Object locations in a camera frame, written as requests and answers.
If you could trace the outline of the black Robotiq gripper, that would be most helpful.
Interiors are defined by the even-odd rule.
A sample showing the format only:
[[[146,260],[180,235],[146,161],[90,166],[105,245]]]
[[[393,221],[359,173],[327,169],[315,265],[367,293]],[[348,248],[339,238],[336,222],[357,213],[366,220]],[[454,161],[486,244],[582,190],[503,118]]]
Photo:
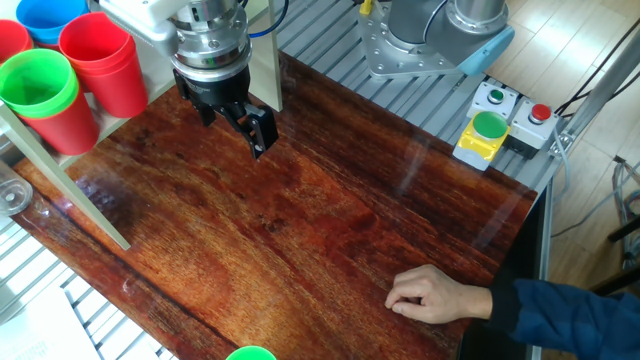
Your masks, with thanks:
[[[215,122],[217,114],[213,107],[220,107],[218,113],[244,137],[254,159],[258,159],[278,140],[272,109],[249,102],[249,67],[230,78],[214,82],[197,81],[176,69],[173,74],[180,96],[194,104],[198,103],[196,111],[203,126],[209,127]]]

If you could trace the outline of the person's bare hand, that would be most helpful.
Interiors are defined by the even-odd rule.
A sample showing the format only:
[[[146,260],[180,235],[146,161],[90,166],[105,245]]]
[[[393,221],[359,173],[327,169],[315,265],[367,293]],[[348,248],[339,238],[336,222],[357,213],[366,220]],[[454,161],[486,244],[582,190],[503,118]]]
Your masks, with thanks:
[[[395,276],[385,307],[426,324],[445,324],[488,320],[493,299],[488,288],[461,284],[437,267],[423,265]]]

